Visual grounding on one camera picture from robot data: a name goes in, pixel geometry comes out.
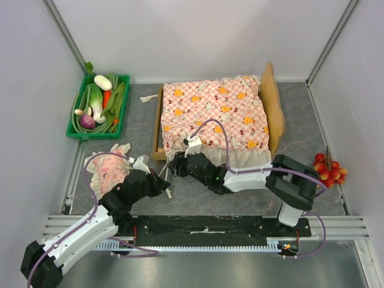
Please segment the pink checkered duck mattress cover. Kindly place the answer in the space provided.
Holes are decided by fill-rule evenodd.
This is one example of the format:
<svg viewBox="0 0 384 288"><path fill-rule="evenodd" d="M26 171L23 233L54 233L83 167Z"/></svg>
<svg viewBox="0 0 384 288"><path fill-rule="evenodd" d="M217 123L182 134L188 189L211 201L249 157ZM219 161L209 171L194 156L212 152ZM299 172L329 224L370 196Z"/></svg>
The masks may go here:
<svg viewBox="0 0 384 288"><path fill-rule="evenodd" d="M269 128L255 76L163 85L160 136L168 164L197 136L214 165L252 168L271 163Z"/></svg>

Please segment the wooden pet bed frame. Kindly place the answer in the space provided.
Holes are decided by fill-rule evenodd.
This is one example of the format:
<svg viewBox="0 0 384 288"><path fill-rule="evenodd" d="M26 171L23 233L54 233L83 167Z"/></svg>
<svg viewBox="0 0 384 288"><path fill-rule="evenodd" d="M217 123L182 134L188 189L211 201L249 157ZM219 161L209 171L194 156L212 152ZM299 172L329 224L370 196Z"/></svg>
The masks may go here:
<svg viewBox="0 0 384 288"><path fill-rule="evenodd" d="M158 89L158 100L155 117L155 127L151 158L155 161L165 161L167 156L165 150L160 148L158 141L161 130L161 114L163 111L163 85ZM274 68L271 62L266 63L265 70L261 76L261 86L259 97L262 101L264 111L266 112L269 128L268 147L271 155L274 156L280 144L280 139L285 133L286 122L281 108L278 86L274 77Z"/></svg>

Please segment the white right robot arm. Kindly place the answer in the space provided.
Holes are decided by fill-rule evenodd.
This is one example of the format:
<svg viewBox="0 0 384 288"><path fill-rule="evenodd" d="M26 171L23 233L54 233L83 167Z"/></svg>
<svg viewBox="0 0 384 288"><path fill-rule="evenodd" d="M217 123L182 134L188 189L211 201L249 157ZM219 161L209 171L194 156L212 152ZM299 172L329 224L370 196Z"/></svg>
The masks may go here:
<svg viewBox="0 0 384 288"><path fill-rule="evenodd" d="M277 155L264 166L236 169L216 166L203 153L183 152L178 153L168 167L173 175L190 176L219 195L269 190L283 202L274 225L281 236L294 232L303 212L312 210L320 185L315 170L285 155Z"/></svg>

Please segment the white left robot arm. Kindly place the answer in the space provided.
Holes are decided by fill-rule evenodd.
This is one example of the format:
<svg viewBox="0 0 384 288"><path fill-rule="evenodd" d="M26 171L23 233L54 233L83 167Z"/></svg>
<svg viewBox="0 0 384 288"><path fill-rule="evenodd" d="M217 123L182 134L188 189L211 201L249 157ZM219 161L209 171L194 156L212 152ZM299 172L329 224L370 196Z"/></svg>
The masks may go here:
<svg viewBox="0 0 384 288"><path fill-rule="evenodd" d="M132 170L78 222L43 244L33 241L26 247L20 271L27 286L57 287L70 268L99 243L131 231L134 203L156 197L168 187L170 183L153 170Z"/></svg>

